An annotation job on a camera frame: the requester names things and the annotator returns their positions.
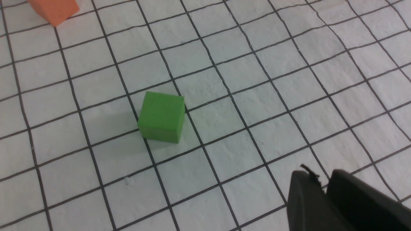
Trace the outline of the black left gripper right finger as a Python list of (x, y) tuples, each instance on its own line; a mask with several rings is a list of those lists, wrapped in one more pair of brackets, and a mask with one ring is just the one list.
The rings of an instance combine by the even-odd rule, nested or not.
[(335, 169), (327, 197), (357, 231), (409, 231), (411, 211), (345, 170)]

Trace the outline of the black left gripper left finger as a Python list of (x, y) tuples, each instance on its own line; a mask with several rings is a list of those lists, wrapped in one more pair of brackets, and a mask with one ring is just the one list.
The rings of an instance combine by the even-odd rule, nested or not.
[(306, 165), (292, 172), (287, 217), (290, 231), (349, 231), (342, 217), (321, 188), (319, 175)]

